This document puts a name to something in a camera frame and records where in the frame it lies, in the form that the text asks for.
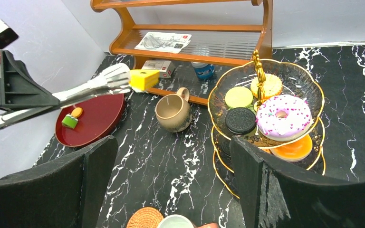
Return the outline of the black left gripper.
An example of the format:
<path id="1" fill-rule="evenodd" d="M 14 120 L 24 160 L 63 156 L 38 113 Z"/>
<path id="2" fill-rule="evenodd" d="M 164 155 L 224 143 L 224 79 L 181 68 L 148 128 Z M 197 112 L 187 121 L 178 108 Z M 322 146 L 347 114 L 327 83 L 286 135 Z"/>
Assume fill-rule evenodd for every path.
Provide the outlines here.
<path id="1" fill-rule="evenodd" d="M 58 98 L 36 83 L 26 65 L 16 60 L 11 52 L 0 52 L 0 110 L 55 106 Z"/>

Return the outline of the green round cookie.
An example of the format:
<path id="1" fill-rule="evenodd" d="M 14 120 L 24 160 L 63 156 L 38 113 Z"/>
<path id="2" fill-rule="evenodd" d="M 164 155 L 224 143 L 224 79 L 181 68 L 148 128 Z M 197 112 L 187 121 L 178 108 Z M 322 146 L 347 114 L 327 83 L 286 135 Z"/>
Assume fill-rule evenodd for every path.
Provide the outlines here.
<path id="1" fill-rule="evenodd" d="M 253 94 L 251 90 L 243 86 L 233 87 L 225 95 L 225 103 L 229 108 L 248 108 L 252 101 Z"/>

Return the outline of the orange round cookie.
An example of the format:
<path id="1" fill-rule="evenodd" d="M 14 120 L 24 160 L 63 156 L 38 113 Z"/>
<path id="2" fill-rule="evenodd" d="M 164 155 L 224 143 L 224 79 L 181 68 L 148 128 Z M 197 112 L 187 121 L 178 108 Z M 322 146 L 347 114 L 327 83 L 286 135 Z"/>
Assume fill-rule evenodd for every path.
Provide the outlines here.
<path id="1" fill-rule="evenodd" d="M 283 88 L 281 79 L 278 76 L 269 73 L 265 73 L 265 77 L 266 80 L 263 85 L 264 99 L 269 99 L 272 96 L 279 95 Z M 258 87 L 257 87 L 258 83 L 259 80 L 258 77 L 256 76 L 250 84 L 250 90 L 256 98 L 258 98 Z"/>

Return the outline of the metal food tongs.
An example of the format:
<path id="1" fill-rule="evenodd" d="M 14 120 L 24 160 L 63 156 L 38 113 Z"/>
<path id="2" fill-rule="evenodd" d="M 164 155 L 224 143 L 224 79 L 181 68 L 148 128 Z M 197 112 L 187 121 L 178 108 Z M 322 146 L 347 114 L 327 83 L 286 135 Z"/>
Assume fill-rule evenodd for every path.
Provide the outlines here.
<path id="1" fill-rule="evenodd" d="M 0 130 L 13 124 L 69 107 L 94 97 L 130 92 L 130 79 L 130 68 L 126 64 L 119 63 L 109 66 L 96 77 L 79 86 L 54 93 L 53 96 L 59 99 L 59 104 L 57 105 L 9 111 L 0 114 Z"/>

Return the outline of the three-tier glass gold stand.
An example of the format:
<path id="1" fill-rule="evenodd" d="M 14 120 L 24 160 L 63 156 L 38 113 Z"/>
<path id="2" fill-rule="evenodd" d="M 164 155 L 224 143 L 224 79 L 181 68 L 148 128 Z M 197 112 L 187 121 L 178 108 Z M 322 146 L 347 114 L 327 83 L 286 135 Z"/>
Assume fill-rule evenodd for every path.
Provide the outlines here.
<path id="1" fill-rule="evenodd" d="M 312 75 L 299 65 L 273 59 L 261 59 L 261 63 L 266 73 L 276 75 L 282 80 L 282 94 L 290 94 L 306 100 L 311 109 L 314 123 L 307 131 L 307 135 L 312 139 L 313 149 L 306 158 L 294 164 L 307 171 L 325 175 L 326 161 L 323 153 L 325 126 L 320 118 L 325 104 L 322 88 Z M 256 76 L 253 61 L 236 66 L 219 78 L 208 98 L 208 112 L 213 124 L 211 130 L 211 140 L 214 147 L 213 169 L 218 179 L 235 198 L 239 197 L 239 192 L 235 183 L 232 162 L 230 157 L 221 151 L 221 143 L 230 141 L 233 136 L 225 124 L 225 117 L 229 108 L 224 97 L 227 91 L 233 87 L 249 87 Z"/>

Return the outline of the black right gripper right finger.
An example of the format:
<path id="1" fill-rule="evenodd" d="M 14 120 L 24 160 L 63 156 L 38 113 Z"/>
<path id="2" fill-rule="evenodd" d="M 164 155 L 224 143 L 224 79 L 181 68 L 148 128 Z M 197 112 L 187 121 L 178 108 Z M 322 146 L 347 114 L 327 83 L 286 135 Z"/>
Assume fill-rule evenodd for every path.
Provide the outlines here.
<path id="1" fill-rule="evenodd" d="M 365 182 L 325 177 L 234 136 L 231 161 L 248 228 L 365 228 Z"/>

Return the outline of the pink frosted donut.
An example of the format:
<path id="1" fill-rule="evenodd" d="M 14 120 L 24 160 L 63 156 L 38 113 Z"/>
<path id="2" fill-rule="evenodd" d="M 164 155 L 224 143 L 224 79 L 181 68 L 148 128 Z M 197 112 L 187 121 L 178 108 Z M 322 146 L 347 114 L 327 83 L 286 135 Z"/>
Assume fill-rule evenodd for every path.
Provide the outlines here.
<path id="1" fill-rule="evenodd" d="M 314 123 L 307 102 L 292 95 L 269 98 L 257 110 L 256 120 L 264 136 L 279 142 L 299 138 Z"/>

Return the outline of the yellow striped toy cake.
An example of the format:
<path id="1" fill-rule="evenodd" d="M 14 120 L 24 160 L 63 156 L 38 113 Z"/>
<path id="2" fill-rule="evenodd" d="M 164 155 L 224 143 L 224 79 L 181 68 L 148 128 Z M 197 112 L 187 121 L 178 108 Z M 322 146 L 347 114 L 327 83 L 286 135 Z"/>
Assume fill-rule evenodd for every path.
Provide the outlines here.
<path id="1" fill-rule="evenodd" d="M 131 88 L 137 92 L 144 92 L 154 87 L 159 82 L 158 70 L 133 69 L 130 71 Z"/>

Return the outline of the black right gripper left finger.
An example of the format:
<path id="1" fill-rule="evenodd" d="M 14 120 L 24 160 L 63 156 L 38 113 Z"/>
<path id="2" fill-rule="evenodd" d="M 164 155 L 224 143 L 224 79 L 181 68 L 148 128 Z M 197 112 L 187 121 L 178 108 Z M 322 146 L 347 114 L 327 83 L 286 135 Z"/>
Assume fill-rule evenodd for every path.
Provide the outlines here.
<path id="1" fill-rule="evenodd" d="M 109 135 L 0 179 L 0 228 L 94 228 L 118 152 Z"/>

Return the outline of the black round cookie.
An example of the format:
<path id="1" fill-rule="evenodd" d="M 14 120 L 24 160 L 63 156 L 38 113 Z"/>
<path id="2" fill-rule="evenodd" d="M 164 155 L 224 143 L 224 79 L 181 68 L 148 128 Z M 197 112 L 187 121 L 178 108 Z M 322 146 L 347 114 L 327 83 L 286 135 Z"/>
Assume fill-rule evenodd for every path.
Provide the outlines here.
<path id="1" fill-rule="evenodd" d="M 230 153 L 230 142 L 229 141 L 223 141 L 221 143 L 221 151 L 227 156 L 231 157 Z"/>
<path id="2" fill-rule="evenodd" d="M 226 114 L 225 123 L 232 133 L 247 134 L 256 128 L 256 115 L 248 108 L 232 108 Z"/>

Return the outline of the orange white round cake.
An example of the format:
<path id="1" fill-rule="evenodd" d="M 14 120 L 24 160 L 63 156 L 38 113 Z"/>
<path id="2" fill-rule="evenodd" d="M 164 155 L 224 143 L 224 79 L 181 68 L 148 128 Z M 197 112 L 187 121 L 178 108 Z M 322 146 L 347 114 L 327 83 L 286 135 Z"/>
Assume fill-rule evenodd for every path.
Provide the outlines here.
<path id="1" fill-rule="evenodd" d="M 313 142 L 309 135 L 296 142 L 270 149 L 276 157 L 287 162 L 298 162 L 306 158 L 313 149 Z"/>

